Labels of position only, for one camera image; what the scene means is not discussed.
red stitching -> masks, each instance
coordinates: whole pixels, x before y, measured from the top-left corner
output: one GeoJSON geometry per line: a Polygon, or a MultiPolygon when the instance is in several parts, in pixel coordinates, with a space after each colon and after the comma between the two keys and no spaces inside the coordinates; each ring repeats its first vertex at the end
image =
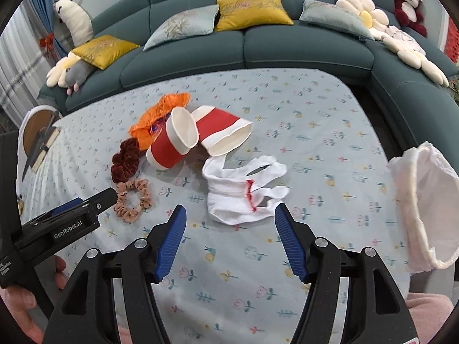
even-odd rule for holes
{"type": "Polygon", "coordinates": [[[252,185],[254,182],[255,182],[254,180],[247,180],[246,198],[249,200],[250,206],[252,207],[252,212],[256,212],[256,207],[253,205],[253,202],[252,202],[252,193],[250,192],[252,190],[252,185]]]}

silver bolt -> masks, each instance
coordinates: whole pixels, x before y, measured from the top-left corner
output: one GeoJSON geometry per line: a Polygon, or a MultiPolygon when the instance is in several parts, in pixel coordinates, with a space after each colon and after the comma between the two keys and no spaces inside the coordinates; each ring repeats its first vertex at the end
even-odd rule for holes
{"type": "Polygon", "coordinates": [[[98,254],[98,250],[95,249],[95,248],[91,248],[90,250],[88,250],[88,252],[86,253],[86,257],[89,258],[89,259],[93,259],[97,256],[98,254]]]}
{"type": "Polygon", "coordinates": [[[147,241],[146,239],[137,239],[135,242],[134,242],[134,246],[136,248],[145,248],[147,245],[147,241]]]}
{"type": "Polygon", "coordinates": [[[316,241],[316,246],[317,247],[327,247],[328,246],[328,241],[324,238],[317,238],[316,241]]]}
{"type": "Polygon", "coordinates": [[[365,248],[365,254],[369,257],[375,257],[376,256],[376,251],[374,248],[367,247],[365,248]]]}

sofa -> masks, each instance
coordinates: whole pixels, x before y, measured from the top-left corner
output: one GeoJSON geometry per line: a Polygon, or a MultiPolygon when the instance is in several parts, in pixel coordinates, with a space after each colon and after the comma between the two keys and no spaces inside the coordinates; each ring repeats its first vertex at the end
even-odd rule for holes
{"type": "MultiPolygon", "coordinates": [[[[307,25],[298,19],[304,0],[282,0],[293,26],[265,25],[242,31],[214,32],[168,42],[143,52],[140,47],[104,71],[93,73],[80,90],[67,97],[64,89],[44,86],[39,97],[51,97],[63,114],[123,91],[171,78],[206,72],[263,67],[316,68],[346,84],[366,87],[375,99],[402,149],[428,140],[459,171],[459,107],[444,88],[408,67],[380,42],[365,43],[348,35],[307,25]]],[[[321,0],[335,3],[337,0],[321,0]]],[[[373,0],[390,24],[400,28],[393,0],[373,0]]],[[[92,21],[96,36],[110,34],[145,45],[170,16],[216,0],[122,0],[92,21]]],[[[409,28],[449,79],[459,74],[432,42],[409,28]]]]}

paper cup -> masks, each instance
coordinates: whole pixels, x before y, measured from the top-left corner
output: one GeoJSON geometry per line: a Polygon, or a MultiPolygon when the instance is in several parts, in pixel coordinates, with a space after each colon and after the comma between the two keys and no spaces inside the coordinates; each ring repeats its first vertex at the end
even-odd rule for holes
{"type": "Polygon", "coordinates": [[[210,156],[228,154],[252,133],[252,122],[213,106],[198,107],[191,115],[199,131],[199,142],[210,156]]]}
{"type": "Polygon", "coordinates": [[[184,107],[175,107],[166,126],[146,151],[148,162],[160,171],[176,165],[197,145],[199,139],[196,122],[184,107]]]}

light blue tablecloth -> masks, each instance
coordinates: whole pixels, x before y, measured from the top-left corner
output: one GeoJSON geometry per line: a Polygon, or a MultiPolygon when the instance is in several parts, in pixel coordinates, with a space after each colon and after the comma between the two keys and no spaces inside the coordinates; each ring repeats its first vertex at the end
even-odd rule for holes
{"type": "MultiPolygon", "coordinates": [[[[111,158],[129,137],[129,127],[160,96],[183,91],[191,93],[190,111],[209,104],[253,121],[253,133],[229,155],[228,167],[260,155],[278,157],[288,172],[273,185],[291,188],[285,202],[294,218],[340,248],[375,247],[407,294],[405,239],[384,152],[351,91],[317,70],[240,70],[175,79],[72,113],[57,122],[61,133],[38,173],[27,173],[23,220],[115,187],[111,158]]],[[[204,149],[195,148],[166,172],[143,158],[138,176],[150,180],[155,207],[131,225],[112,209],[102,214],[98,230],[60,253],[67,272],[87,249],[123,249],[183,204],[188,224],[182,244],[169,276],[154,286],[171,341],[287,343],[308,287],[292,274],[272,218],[235,227],[208,219],[207,184],[201,176],[206,158],[204,149]]],[[[134,207],[137,196],[132,195],[134,207]]],[[[332,343],[340,341],[346,288],[344,280],[332,343]]],[[[122,304],[118,313],[122,320],[122,304]]]]}

